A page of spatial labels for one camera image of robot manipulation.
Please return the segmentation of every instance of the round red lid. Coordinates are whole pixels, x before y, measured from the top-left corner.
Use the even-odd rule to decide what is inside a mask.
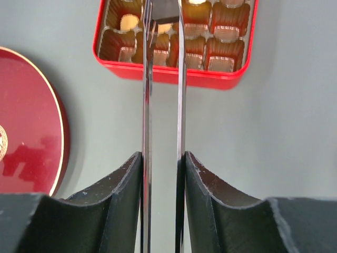
[[[0,47],[0,193],[53,195],[68,160],[63,106],[41,71]]]

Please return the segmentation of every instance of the gray table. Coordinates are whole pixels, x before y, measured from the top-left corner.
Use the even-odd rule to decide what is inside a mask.
[[[96,62],[98,5],[0,0],[0,45],[40,67],[67,109],[72,148],[58,197],[141,150],[142,84]],[[187,90],[186,147],[244,192],[337,195],[336,9],[332,0],[262,0],[251,66],[240,85]],[[152,252],[174,251],[176,106],[177,86],[154,84]]]

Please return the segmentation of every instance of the red box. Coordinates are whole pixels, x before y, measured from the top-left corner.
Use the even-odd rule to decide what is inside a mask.
[[[97,55],[97,47],[99,44],[101,29],[102,29],[102,18],[105,14],[105,5],[109,0],[101,0],[100,10],[98,13],[96,30],[93,42],[93,52],[97,61],[108,68],[110,71],[115,73],[117,76],[124,79],[132,80],[142,80],[143,79],[143,65],[129,62],[118,62],[118,61],[107,61],[102,60]],[[247,70],[250,64],[251,50],[253,45],[254,37],[254,27],[257,15],[257,6],[259,0],[254,1],[254,6],[251,7],[250,13],[250,29],[247,28],[248,42],[245,48],[246,61],[242,67],[234,72],[218,72],[209,70],[187,70],[187,86],[204,87],[209,89],[218,90],[228,90],[234,88],[242,78],[243,74]],[[167,67],[167,66],[153,66],[153,81],[160,83],[178,83],[178,68],[177,67]]]

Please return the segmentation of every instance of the logo on red lid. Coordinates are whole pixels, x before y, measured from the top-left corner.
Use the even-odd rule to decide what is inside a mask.
[[[0,125],[0,161],[5,156],[8,147],[8,138],[5,129]]]

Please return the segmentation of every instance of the gray surface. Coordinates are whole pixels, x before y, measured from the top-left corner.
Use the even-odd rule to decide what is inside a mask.
[[[141,83],[119,79],[92,54],[98,5],[0,0],[0,45],[36,63],[68,112],[72,148],[62,197],[141,150]],[[336,9],[332,0],[262,0],[240,85],[187,90],[187,149],[240,190],[258,198],[337,195]],[[177,86],[155,84],[153,252],[174,249],[176,108]]]

